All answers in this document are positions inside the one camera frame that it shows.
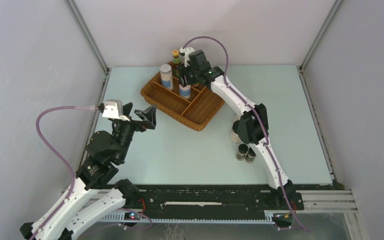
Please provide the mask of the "red sauce bottle yellow cap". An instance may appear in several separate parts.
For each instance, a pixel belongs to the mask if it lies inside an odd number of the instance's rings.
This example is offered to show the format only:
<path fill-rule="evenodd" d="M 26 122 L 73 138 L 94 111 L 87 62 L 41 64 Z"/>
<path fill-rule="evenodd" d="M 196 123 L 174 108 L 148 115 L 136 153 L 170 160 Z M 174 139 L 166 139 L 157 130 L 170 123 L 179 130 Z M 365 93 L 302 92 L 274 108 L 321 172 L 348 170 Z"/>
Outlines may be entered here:
<path fill-rule="evenodd" d="M 182 64 L 182 59 L 179 50 L 172 51 L 172 69 L 176 78 L 180 77 L 178 66 Z"/>

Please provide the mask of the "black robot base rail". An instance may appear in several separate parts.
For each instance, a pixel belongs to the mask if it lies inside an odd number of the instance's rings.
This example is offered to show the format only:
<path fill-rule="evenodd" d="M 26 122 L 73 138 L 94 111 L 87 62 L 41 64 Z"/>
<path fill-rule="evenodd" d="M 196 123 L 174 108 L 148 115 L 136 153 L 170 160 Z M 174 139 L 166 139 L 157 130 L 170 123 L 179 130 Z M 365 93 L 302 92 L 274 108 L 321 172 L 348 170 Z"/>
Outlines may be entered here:
<path fill-rule="evenodd" d="M 143 210 L 153 220 L 265 220 L 275 213 L 302 211 L 299 192 L 273 190 L 267 184 L 251 185 L 145 185 L 138 184 L 127 209 Z"/>

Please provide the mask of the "clear-lid blue-label spice jar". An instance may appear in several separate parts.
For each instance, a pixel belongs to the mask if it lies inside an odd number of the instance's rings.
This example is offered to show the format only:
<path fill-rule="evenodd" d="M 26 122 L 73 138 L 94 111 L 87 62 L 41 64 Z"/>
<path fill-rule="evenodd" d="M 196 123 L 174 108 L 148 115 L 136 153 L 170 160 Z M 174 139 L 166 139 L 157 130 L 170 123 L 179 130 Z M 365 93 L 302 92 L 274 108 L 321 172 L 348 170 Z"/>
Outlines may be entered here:
<path fill-rule="evenodd" d="M 182 85 L 181 83 L 178 85 L 179 87 L 179 95 L 186 99 L 189 100 L 191 97 L 191 85 L 190 84 L 184 84 Z"/>

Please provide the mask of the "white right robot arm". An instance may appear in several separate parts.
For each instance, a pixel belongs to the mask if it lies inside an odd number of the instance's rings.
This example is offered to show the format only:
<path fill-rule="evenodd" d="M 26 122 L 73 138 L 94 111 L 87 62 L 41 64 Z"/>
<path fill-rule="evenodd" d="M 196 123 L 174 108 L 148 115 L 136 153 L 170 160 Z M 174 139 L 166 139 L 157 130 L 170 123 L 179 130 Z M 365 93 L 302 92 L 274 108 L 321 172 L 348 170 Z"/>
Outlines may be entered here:
<path fill-rule="evenodd" d="M 271 204 L 277 209 L 284 209 L 290 204 L 296 190 L 272 149 L 265 105 L 255 104 L 245 97 L 220 67 L 211 66 L 202 50 L 181 48 L 179 54 L 184 57 L 184 63 L 177 67 L 181 81 L 206 86 L 221 97 L 238 116 L 237 135 L 258 157 L 262 157 L 266 165 L 268 184 L 273 191 L 270 196 Z"/>

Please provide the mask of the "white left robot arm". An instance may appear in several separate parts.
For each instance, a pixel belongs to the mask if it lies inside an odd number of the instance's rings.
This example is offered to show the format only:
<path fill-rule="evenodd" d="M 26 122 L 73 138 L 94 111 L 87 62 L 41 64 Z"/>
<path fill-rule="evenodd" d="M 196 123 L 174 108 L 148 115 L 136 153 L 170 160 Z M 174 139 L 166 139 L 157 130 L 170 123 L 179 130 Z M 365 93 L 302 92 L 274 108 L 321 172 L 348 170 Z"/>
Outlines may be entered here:
<path fill-rule="evenodd" d="M 100 112 L 111 122 L 111 132 L 95 132 L 86 145 L 86 159 L 77 171 L 71 171 L 71 182 L 59 200 L 35 222 L 24 223 L 20 232 L 26 240 L 76 240 L 89 227 L 115 210 L 129 214 L 131 220 L 144 218 L 133 211 L 141 201 L 139 189 L 129 180 L 121 179 L 103 197 L 89 200 L 104 189 L 124 164 L 134 133 L 156 128 L 156 105 L 136 110 L 130 115 L 132 103 L 110 99 L 90 111 Z"/>

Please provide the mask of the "clear-lid white spice jar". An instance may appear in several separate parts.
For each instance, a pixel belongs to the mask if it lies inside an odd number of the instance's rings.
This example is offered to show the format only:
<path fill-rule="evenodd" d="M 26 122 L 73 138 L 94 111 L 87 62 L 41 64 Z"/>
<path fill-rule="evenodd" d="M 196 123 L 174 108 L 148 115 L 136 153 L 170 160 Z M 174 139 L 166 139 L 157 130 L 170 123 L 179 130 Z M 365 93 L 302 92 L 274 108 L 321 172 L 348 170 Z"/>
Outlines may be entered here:
<path fill-rule="evenodd" d="M 159 72 L 162 86 L 172 91 L 174 89 L 172 67 L 169 64 L 163 64 Z"/>

